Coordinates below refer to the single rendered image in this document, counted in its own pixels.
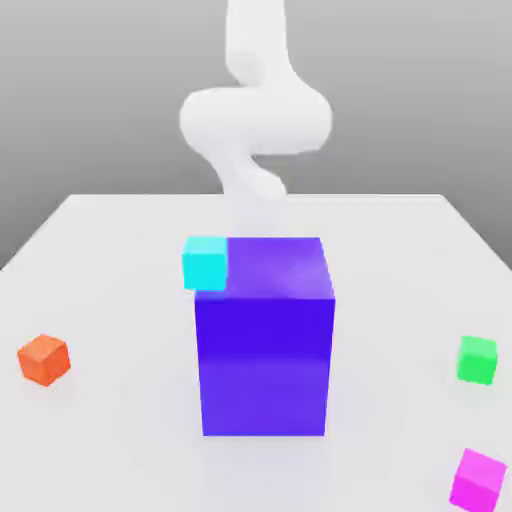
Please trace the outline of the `small magenta cube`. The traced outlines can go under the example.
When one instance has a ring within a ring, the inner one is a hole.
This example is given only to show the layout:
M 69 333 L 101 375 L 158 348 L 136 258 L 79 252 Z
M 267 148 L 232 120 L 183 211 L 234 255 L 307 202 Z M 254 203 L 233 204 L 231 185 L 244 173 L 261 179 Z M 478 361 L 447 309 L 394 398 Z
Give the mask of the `small magenta cube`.
M 505 463 L 466 448 L 449 502 L 467 512 L 494 512 L 507 469 Z

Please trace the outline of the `small cyan cube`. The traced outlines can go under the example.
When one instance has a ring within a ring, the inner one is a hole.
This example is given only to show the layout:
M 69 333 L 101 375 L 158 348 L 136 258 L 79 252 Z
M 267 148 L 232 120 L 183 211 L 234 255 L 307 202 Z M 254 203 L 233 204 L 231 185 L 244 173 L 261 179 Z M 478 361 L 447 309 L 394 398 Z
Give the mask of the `small cyan cube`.
M 222 291 L 228 275 L 227 239 L 190 236 L 182 252 L 184 287 L 192 291 Z

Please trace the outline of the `small orange cube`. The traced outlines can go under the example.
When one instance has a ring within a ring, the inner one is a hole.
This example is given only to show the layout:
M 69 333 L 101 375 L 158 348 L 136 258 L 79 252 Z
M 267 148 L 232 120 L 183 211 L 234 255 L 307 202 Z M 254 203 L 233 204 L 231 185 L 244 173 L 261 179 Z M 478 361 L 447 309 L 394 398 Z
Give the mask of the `small orange cube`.
M 49 386 L 71 367 L 67 344 L 48 335 L 39 335 L 17 351 L 23 376 Z

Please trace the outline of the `small green cube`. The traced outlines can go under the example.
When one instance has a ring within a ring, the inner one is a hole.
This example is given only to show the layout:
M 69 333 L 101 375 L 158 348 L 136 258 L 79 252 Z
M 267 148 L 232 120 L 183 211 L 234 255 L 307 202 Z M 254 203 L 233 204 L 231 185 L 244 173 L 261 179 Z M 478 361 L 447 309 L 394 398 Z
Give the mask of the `small green cube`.
M 456 375 L 459 380 L 491 385 L 498 362 L 495 340 L 463 336 L 457 354 Z

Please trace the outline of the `large purple box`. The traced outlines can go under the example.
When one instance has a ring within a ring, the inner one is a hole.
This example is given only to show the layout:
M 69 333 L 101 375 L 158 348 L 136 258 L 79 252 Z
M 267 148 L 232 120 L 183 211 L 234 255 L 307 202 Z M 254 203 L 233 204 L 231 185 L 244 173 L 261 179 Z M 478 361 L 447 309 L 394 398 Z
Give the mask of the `large purple box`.
M 229 239 L 225 290 L 194 297 L 204 435 L 323 435 L 335 307 L 319 238 Z

